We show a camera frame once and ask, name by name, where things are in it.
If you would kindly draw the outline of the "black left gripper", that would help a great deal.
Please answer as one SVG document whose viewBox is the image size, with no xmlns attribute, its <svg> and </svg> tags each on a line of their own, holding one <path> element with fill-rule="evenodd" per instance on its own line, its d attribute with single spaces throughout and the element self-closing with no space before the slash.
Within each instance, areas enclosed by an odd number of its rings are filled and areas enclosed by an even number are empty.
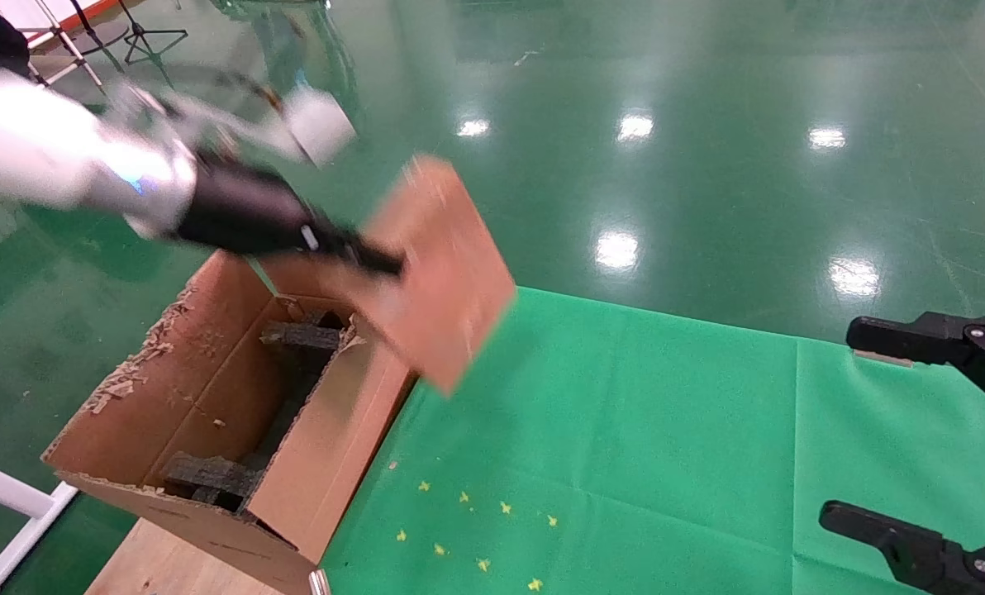
<svg viewBox="0 0 985 595">
<path fill-rule="evenodd" d="M 240 255 L 310 251 L 365 274 L 403 272 L 401 256 L 345 227 L 318 226 L 315 213 L 277 174 L 228 159 L 199 159 L 191 201 L 174 234 Z"/>
</svg>

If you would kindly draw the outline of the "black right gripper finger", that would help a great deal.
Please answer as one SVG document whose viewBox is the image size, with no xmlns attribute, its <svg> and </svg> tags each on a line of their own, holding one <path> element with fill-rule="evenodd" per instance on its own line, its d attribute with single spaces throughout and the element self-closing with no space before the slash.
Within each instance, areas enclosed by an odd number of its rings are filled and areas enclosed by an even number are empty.
<svg viewBox="0 0 985 595">
<path fill-rule="evenodd" d="M 941 532 L 836 500 L 821 506 L 820 525 L 878 550 L 898 583 L 928 594 L 985 594 L 985 546 L 966 550 Z"/>
<path fill-rule="evenodd" d="M 985 317 L 924 312 L 914 321 L 856 317 L 846 344 L 863 353 L 929 365 L 950 365 L 985 393 Z"/>
</svg>

